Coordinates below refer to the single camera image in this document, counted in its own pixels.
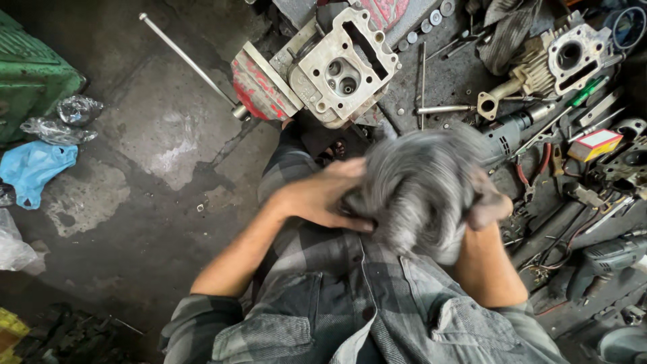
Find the yellow and red box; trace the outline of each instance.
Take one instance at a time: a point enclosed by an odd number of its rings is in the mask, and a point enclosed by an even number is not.
[[[622,135],[614,133],[611,130],[601,129],[575,139],[568,149],[568,155],[579,161],[587,162],[599,155],[614,150],[621,139]]]

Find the green machine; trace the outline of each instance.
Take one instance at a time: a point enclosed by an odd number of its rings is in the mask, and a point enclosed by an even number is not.
[[[56,112],[87,79],[22,25],[0,11],[0,146],[22,139],[20,124]]]

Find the gray plaid shirt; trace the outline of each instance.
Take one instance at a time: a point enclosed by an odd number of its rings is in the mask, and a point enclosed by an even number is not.
[[[260,202],[317,170],[306,153],[284,153],[270,161]],[[566,362],[528,302],[485,309],[427,256],[297,218],[252,291],[244,319],[239,306],[223,311],[233,299],[183,299],[162,331],[165,363],[355,363],[367,340],[388,363]]]

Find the green screwdriver handle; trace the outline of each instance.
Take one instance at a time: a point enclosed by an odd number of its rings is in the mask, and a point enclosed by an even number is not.
[[[602,87],[604,87],[607,82],[609,82],[609,79],[609,76],[599,76],[593,81],[590,81],[582,90],[580,90],[580,92],[577,93],[577,95],[575,95],[574,98],[569,100],[566,105],[572,108],[577,108],[579,105],[582,105],[582,103],[586,101],[589,96],[593,95]]]

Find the stained floor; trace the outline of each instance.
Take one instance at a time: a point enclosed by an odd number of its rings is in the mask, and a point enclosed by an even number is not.
[[[256,211],[279,132],[233,118],[138,15],[148,13],[232,96],[229,62],[270,23],[240,0],[3,3],[87,75],[85,94],[107,108],[91,125],[99,137],[46,186],[41,207],[10,208],[24,241],[41,240],[49,253],[38,275],[0,275],[0,304],[29,316],[65,300],[111,314],[145,333],[142,359],[160,362],[161,327]]]

